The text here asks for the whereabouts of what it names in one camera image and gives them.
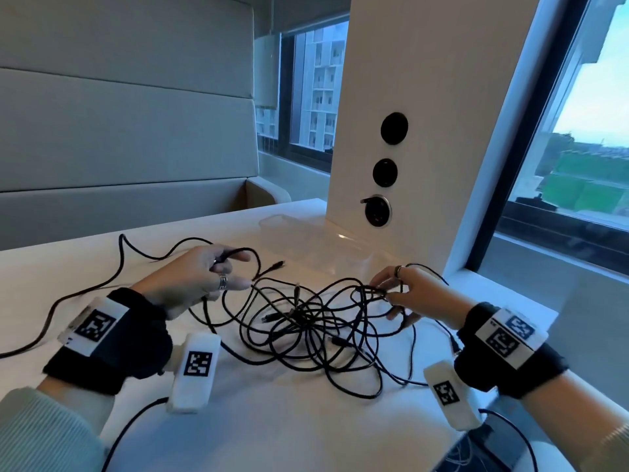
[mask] black wrist strap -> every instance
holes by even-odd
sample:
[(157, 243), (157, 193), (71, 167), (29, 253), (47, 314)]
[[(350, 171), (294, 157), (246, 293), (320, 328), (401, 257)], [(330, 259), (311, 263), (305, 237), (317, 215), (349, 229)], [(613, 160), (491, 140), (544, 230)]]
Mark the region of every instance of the black wrist strap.
[(465, 325), (457, 334), (465, 348), (455, 359), (454, 368), (463, 382), (481, 391), (489, 391), (497, 386), (500, 394), (521, 399), (568, 370), (565, 358), (547, 343), (519, 369), (500, 358), (476, 336), (476, 331), (498, 310), (498, 307), (489, 303), (479, 303), (470, 310)]
[(127, 377), (144, 379), (163, 369), (172, 353), (166, 312), (129, 288), (119, 288), (107, 297), (129, 310), (91, 356), (63, 347), (43, 373), (85, 389), (115, 395)]

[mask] ring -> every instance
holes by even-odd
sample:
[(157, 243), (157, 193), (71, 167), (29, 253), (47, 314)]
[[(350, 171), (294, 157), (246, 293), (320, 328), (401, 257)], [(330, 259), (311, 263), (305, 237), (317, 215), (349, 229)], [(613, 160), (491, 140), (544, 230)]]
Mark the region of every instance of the ring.
[(227, 275), (221, 275), (220, 283), (218, 284), (218, 291), (223, 291), (227, 289)]

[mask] sleeve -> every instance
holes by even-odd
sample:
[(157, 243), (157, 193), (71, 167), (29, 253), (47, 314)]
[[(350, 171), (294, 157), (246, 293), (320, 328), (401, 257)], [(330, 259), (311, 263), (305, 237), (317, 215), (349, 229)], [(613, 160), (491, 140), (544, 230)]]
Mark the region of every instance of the sleeve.
[(0, 401), (0, 470), (98, 472), (104, 461), (87, 422), (54, 399), (22, 388)]
[(629, 464), (629, 424), (610, 434), (581, 463), (582, 472), (615, 472)]

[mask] table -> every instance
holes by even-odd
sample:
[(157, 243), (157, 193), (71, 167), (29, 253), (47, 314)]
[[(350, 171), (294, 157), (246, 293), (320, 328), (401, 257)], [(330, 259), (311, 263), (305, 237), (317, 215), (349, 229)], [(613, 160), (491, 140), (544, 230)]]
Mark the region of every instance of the table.
[[(318, 289), (336, 278), (308, 267), (307, 262), (282, 258), (265, 249), (258, 222), (283, 214), (345, 238), (343, 234), (347, 232), (325, 221), (325, 209), (325, 202), (314, 199), (125, 233), (131, 243), (153, 255), (161, 255), (181, 238), (192, 236), (232, 246), (251, 246), (260, 253), (263, 267), (279, 259), (287, 260), (287, 266), (273, 273), (273, 277)], [(32, 340), (58, 297), (110, 277), (118, 266), (119, 233), (0, 252), (1, 349), (14, 349)], [(130, 284), (160, 265), (128, 251), (125, 269), (115, 283)], [(235, 272), (252, 277), (254, 268), (237, 264)], [(455, 287), (479, 300), (507, 302), (530, 316), (533, 312), (532, 319), (546, 328), (557, 315), (471, 272), (461, 271), (451, 280)], [(59, 348), (57, 334), (97, 294), (62, 303), (40, 346), (0, 361), (0, 394), (39, 383), (43, 365)], [(243, 295), (232, 293), (231, 301), (242, 302)], [(211, 305), (210, 316), (216, 320), (225, 317), (219, 303)], [(203, 326), (188, 314), (169, 324), (176, 343), (183, 342), (187, 332), (200, 328)], [(219, 333), (236, 350), (244, 350), (235, 328), (227, 326)], [(408, 368), (411, 338), (411, 331), (406, 330), (382, 341), (382, 360), (392, 372), (402, 376)], [(424, 367), (450, 356), (444, 332), (430, 320), (420, 321), (414, 377), (420, 378)], [(352, 387), (375, 385), (370, 371), (350, 373), (342, 380)], [(105, 443), (111, 444), (141, 407), (168, 396), (171, 384), (169, 373), (142, 381), (128, 380), (103, 430)], [(495, 393), (480, 393), (479, 400), (487, 406), (494, 398)], [(223, 351), (208, 408), (197, 415), (169, 415), (163, 406), (149, 410), (124, 437), (109, 470), (428, 471), (459, 437), (426, 388), (400, 388), (387, 380), (381, 397), (360, 400), (334, 389), (323, 374), (295, 373), (281, 364), (249, 366)]]

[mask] black round outlet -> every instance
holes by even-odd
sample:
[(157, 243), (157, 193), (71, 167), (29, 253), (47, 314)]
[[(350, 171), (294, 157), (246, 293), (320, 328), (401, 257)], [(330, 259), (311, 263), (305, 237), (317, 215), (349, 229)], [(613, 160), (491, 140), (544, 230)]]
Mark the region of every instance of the black round outlet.
[(368, 199), (363, 199), (360, 203), (365, 204), (365, 217), (367, 221), (376, 227), (387, 226), (391, 220), (391, 205), (389, 201), (381, 195), (374, 195)]
[(373, 166), (373, 180), (381, 187), (391, 187), (397, 180), (397, 166), (391, 159), (380, 159)]
[(382, 121), (380, 135), (389, 145), (402, 142), (408, 133), (408, 119), (401, 112), (392, 112)]

